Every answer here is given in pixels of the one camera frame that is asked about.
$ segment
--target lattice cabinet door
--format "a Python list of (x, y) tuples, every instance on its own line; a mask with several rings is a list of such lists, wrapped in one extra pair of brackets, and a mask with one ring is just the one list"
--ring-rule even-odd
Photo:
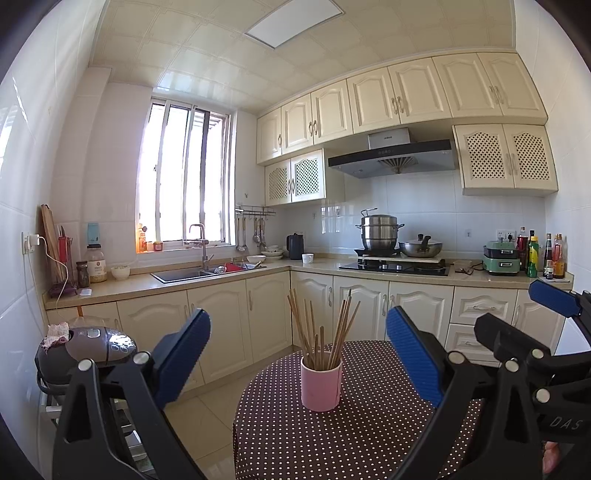
[(456, 125), (463, 187), (513, 189), (513, 172), (502, 125)]
[(291, 203), (291, 160), (265, 167), (265, 205)]
[(554, 159), (545, 127), (504, 125), (515, 171), (515, 187), (558, 191)]
[(292, 202), (323, 199), (326, 197), (324, 182), (324, 155), (322, 150), (291, 159)]

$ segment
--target green bottle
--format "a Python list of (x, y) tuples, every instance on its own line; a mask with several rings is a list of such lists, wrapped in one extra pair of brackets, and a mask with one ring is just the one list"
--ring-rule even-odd
[(528, 258), (526, 275), (530, 278), (538, 276), (538, 251), (540, 246), (538, 244), (538, 237), (535, 235), (530, 238), (530, 254)]

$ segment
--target person's hand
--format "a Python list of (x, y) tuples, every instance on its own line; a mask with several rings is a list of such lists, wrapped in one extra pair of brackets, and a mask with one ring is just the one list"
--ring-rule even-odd
[(550, 473), (560, 461), (560, 449), (556, 442), (546, 442), (544, 445), (544, 459), (542, 460), (542, 471), (546, 475)]

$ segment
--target countertop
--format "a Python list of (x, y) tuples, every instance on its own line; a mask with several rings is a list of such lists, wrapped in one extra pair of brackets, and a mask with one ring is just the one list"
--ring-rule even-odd
[[(484, 287), (484, 288), (514, 288), (527, 289), (532, 278), (526, 277), (520, 273), (516, 277), (495, 277), (486, 272), (474, 270), (472, 275), (457, 273), (450, 268), (447, 277), (431, 277), (427, 275), (409, 275), (394, 273), (378, 273), (355, 270), (339, 270), (341, 265), (354, 262), (357, 257), (346, 258), (315, 258), (314, 263), (303, 265), (298, 260), (267, 260), (256, 270), (244, 272), (216, 275), (195, 280), (178, 281), (175, 283), (164, 284), (156, 280), (149, 273), (131, 275), (126, 280), (109, 279), (102, 283), (93, 283), (90, 285), (92, 295), (90, 297), (62, 297), (59, 301), (59, 308), (76, 307), (78, 305), (91, 305), (95, 303), (104, 303), (107, 301), (119, 301), (168, 293), (172, 291), (189, 290), (191, 288), (204, 287), (208, 285), (217, 285), (220, 283), (244, 280), (246, 278), (260, 277), (271, 273), (283, 271), (302, 271), (308, 273), (318, 273), (326, 275), (338, 275), (339, 277), (367, 278), (369, 280), (399, 281), (404, 283), (422, 283), (431, 285), (451, 285), (454, 287)], [(163, 266), (161, 271), (172, 270), (172, 266)], [(571, 290), (573, 288), (573, 276), (567, 273), (570, 280), (565, 283), (554, 283), (556, 287), (562, 290)], [(56, 308), (55, 299), (50, 299), (46, 294), (43, 295), (43, 302), (46, 310)]]

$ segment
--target ceiling light panel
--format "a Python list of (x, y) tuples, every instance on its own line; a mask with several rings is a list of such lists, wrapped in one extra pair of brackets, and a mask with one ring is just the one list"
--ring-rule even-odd
[(343, 11), (331, 0), (290, 0), (246, 34), (277, 48), (310, 27), (341, 14)]

